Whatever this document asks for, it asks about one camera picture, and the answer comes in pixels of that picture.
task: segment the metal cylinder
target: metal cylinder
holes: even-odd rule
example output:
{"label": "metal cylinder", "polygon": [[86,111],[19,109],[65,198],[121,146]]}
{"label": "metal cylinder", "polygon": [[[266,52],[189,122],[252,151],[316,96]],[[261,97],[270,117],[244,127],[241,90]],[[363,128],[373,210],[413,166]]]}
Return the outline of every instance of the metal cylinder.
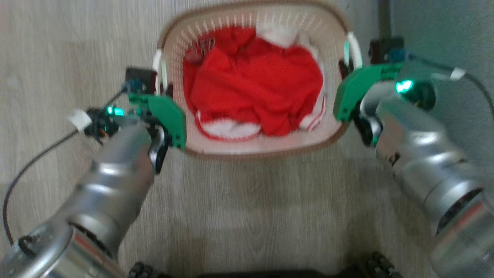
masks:
{"label": "metal cylinder", "polygon": [[494,214],[484,193],[438,235],[431,264],[440,277],[494,277]]}
{"label": "metal cylinder", "polygon": [[113,136],[50,221],[83,228],[116,260],[120,243],[154,181],[150,145],[143,123]]}
{"label": "metal cylinder", "polygon": [[0,278],[123,278],[125,273],[83,231],[45,223],[17,241]]}
{"label": "metal cylinder", "polygon": [[424,211],[432,230],[448,210],[482,183],[446,128],[425,111],[396,96],[383,99],[376,110],[383,130],[378,156],[393,168],[403,192]]}

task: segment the gray floor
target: gray floor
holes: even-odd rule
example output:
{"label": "gray floor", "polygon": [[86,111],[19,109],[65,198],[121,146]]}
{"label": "gray floor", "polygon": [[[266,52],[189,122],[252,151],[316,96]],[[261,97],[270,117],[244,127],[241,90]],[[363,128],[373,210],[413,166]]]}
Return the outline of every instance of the gray floor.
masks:
{"label": "gray floor", "polygon": [[[149,66],[161,29],[212,1],[0,0],[0,193],[33,155],[72,127],[73,108],[101,105],[127,65]],[[338,0],[364,49],[379,34],[377,0]],[[83,136],[19,183],[14,236],[50,216],[97,146]],[[143,260],[175,277],[313,268],[334,274],[380,250],[406,278],[433,277],[420,212],[351,128],[335,145],[282,159],[203,161],[173,150],[120,263]],[[0,254],[7,250],[1,237]]]}

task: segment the black cable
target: black cable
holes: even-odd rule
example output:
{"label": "black cable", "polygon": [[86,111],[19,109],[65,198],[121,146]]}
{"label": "black cable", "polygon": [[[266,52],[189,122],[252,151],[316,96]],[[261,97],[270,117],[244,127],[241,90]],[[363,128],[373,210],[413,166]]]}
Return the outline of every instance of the black cable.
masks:
{"label": "black cable", "polygon": [[[431,61],[429,59],[425,59],[425,58],[422,58],[420,56],[417,56],[417,55],[415,55],[413,53],[409,53],[408,54],[408,58],[411,61],[416,61],[416,62],[422,63],[422,64],[424,64],[426,66],[433,67],[433,68],[438,68],[438,69],[441,69],[441,70],[444,70],[444,71],[452,72],[455,69],[455,67],[451,67],[451,66],[447,66],[447,65],[444,65],[444,64],[441,64],[441,63],[437,63],[437,62]],[[487,90],[487,88],[484,86],[484,84],[482,84],[482,82],[480,82],[480,80],[478,80],[475,76],[473,76],[472,74],[470,74],[468,72],[465,73],[464,77],[466,79],[470,80],[480,90],[480,92],[482,92],[482,95],[486,99],[487,104],[489,106],[489,109],[491,110],[491,115],[492,115],[492,117],[494,119],[494,101],[493,101],[493,99],[491,97],[491,94]]]}
{"label": "black cable", "polygon": [[8,241],[10,242],[10,245],[14,244],[14,240],[12,238],[12,233],[10,232],[10,227],[7,223],[7,207],[8,207],[8,202],[10,200],[10,196],[12,195],[12,191],[14,190],[15,185],[17,182],[21,179],[22,175],[33,165],[35,164],[40,158],[42,158],[45,154],[49,153],[56,147],[60,146],[61,144],[65,143],[67,140],[70,138],[74,137],[79,131],[74,130],[59,141],[55,142],[53,145],[49,146],[46,148],[44,151],[40,152],[37,154],[34,158],[32,158],[24,167],[22,167],[21,171],[15,176],[14,180],[12,183],[10,183],[7,193],[5,194],[5,198],[3,199],[3,209],[2,209],[2,217],[3,217],[3,228],[5,229],[5,234],[7,235]]}
{"label": "black cable", "polygon": [[[98,134],[97,133],[97,124],[98,124],[99,118],[103,115],[107,106],[112,104],[112,102],[114,102],[117,98],[119,98],[123,93],[130,92],[130,89],[131,89],[130,85],[128,83],[126,83],[116,95],[114,95],[107,103],[105,103],[105,105],[101,109],[101,111],[102,111],[101,114],[99,115],[98,119],[93,123],[94,129],[95,129],[94,138],[96,139],[96,141],[98,143],[100,143],[100,145],[103,145],[103,142],[101,142],[101,140],[97,136],[97,134]],[[54,150],[56,147],[65,143],[70,138],[74,137],[78,132],[79,132],[78,130],[72,131],[70,134],[66,135],[65,137],[63,137],[59,141],[55,142],[53,145],[49,146],[48,148],[46,148],[45,150],[43,150],[42,152],[37,154],[24,167],[22,167],[21,171],[19,171],[17,176],[15,176],[14,180],[9,185],[9,187],[7,189],[7,193],[5,194],[5,197],[3,199],[2,217],[3,217],[3,229],[5,230],[5,234],[7,236],[7,239],[8,239],[8,242],[10,243],[10,245],[14,244],[14,239],[12,237],[12,232],[10,231],[10,227],[8,225],[8,222],[7,222],[7,220],[8,220],[7,219],[8,218],[7,217],[7,208],[8,208],[8,202],[10,200],[10,196],[12,195],[12,191],[14,190],[15,186],[17,185],[17,182],[21,179],[22,175],[24,175],[24,173],[33,164],[35,164],[40,158],[42,158],[44,155],[46,155],[50,151]]]}

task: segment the laundry basket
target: laundry basket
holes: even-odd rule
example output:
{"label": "laundry basket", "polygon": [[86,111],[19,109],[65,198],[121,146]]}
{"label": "laundry basket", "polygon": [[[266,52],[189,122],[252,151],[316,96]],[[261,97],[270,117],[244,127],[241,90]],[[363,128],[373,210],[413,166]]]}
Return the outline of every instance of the laundry basket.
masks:
{"label": "laundry basket", "polygon": [[[243,142],[223,142],[205,137],[197,128],[183,90],[183,59],[186,51],[202,35],[231,26],[256,28],[285,25],[306,33],[318,48],[324,67],[326,114],[310,132],[295,131],[284,137],[259,137]],[[334,143],[347,125],[335,120],[332,109],[341,83],[338,62],[344,56],[348,25],[335,8],[319,2],[272,0],[243,1],[203,8],[186,13],[171,23],[159,39],[155,69],[163,84],[173,84],[173,100],[187,119],[186,150],[200,156],[224,158],[269,157],[320,148]]]}

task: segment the basket rim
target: basket rim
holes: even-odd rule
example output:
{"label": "basket rim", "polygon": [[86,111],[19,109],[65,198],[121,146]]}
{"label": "basket rim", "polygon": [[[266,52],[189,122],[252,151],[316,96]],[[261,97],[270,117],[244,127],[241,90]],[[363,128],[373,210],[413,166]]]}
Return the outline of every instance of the basket rim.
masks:
{"label": "basket rim", "polygon": [[348,20],[343,16],[343,14],[339,11],[338,8],[336,8],[333,4],[330,3],[322,3],[318,2],[315,0],[307,0],[307,1],[300,1],[300,0],[251,0],[251,1],[243,1],[243,2],[237,2],[237,3],[223,3],[223,4],[218,4],[218,5],[213,5],[210,7],[203,7],[195,10],[191,10],[188,12],[185,12],[178,17],[176,17],[170,24],[166,25],[158,39],[158,45],[157,49],[163,50],[165,47],[166,40],[168,39],[168,36],[170,35],[170,32],[173,30],[173,28],[179,24],[183,19],[194,16],[194,15],[200,15],[205,12],[214,12],[218,10],[222,10],[225,8],[236,8],[236,7],[248,7],[252,5],[268,5],[268,4],[290,4],[290,5],[313,5],[316,7],[320,7],[321,9],[324,9],[328,13],[331,13],[341,24],[343,27],[343,30],[348,33],[351,31],[350,29],[350,24]]}
{"label": "basket rim", "polygon": [[[194,16],[194,15],[201,15],[203,13],[208,13],[208,12],[215,12],[215,11],[220,11],[226,8],[238,8],[238,7],[249,7],[252,5],[269,5],[269,4],[290,4],[290,5],[312,5],[315,7],[319,7],[326,12],[332,14],[340,23],[341,27],[343,28],[343,31],[345,33],[348,33],[351,31],[349,28],[350,24],[346,17],[343,16],[343,14],[339,11],[337,7],[334,6],[334,4],[331,3],[322,3],[316,0],[306,0],[306,1],[300,1],[300,0],[250,0],[250,1],[243,1],[243,2],[235,2],[235,3],[223,3],[223,4],[218,4],[218,5],[213,5],[209,7],[202,7],[198,9],[194,9],[191,11],[187,11],[178,17],[176,17],[171,23],[166,25],[158,39],[158,44],[157,44],[157,49],[160,51],[164,51],[166,41],[173,30],[173,28],[178,25],[182,20],[184,20],[187,17]],[[332,144],[334,144],[336,141],[338,141],[343,134],[346,132],[346,130],[349,127],[349,123],[341,123],[340,127],[338,130],[327,140],[321,143],[317,143],[314,145],[310,146],[302,146],[294,149],[289,149],[289,150],[282,150],[282,151],[274,151],[274,152],[266,152],[266,153],[252,153],[252,154],[209,154],[209,153],[201,153],[197,152],[194,150],[191,150],[185,147],[184,151],[186,154],[200,158],[200,159],[227,159],[227,160],[252,160],[252,159],[263,159],[263,158],[279,158],[279,157],[286,157],[286,156],[291,156],[291,155],[296,155],[296,154],[301,154],[301,153],[306,153],[309,151],[314,151],[317,149],[321,149],[324,147],[328,147]]]}

